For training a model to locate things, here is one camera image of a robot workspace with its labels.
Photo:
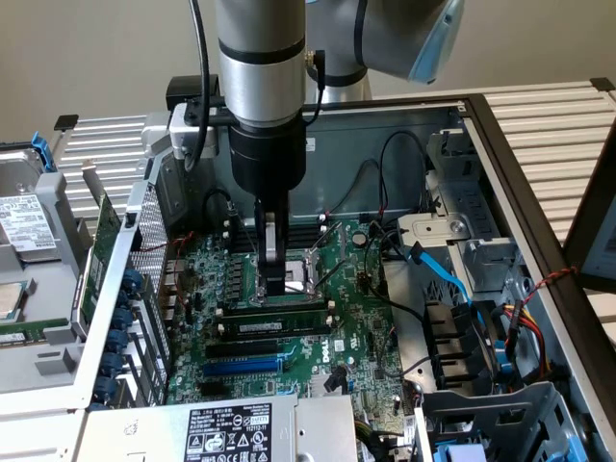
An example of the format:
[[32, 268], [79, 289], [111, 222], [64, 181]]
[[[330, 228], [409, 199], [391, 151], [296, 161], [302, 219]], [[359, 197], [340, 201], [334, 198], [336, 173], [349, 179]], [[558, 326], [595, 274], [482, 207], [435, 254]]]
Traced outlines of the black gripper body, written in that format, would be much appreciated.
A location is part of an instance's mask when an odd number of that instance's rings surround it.
[[238, 186], [261, 199], [287, 196], [306, 171], [306, 127], [290, 122], [271, 128], [231, 126], [229, 146]]

